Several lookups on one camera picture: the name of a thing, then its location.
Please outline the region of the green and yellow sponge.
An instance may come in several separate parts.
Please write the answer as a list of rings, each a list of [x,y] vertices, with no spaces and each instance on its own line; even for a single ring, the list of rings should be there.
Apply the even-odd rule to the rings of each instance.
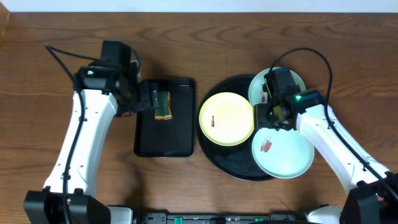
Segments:
[[[159,107],[155,110],[156,120],[172,119],[170,99],[171,97],[169,91],[159,92],[158,95]]]

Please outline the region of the yellow plate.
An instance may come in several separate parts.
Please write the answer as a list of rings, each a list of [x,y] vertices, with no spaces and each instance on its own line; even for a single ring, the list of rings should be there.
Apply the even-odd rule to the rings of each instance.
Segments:
[[[220,146],[236,146],[254,131],[253,107],[237,93],[222,92],[209,97],[200,108],[202,133]]]

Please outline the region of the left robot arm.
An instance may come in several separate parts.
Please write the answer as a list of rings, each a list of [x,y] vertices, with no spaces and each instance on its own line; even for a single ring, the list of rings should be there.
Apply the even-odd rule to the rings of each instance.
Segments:
[[[135,223],[133,209],[96,199],[98,165],[109,125],[123,113],[158,106],[157,85],[138,82],[141,68],[89,65],[72,76],[73,111],[57,162],[41,191],[28,191],[31,223]]]

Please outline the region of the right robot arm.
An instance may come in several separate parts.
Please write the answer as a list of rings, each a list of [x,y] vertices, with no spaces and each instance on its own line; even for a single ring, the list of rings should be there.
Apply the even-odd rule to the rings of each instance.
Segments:
[[[343,186],[343,208],[313,209],[308,223],[397,223],[397,174],[359,145],[316,90],[255,105],[254,124],[252,155],[264,172],[298,177],[318,151]]]

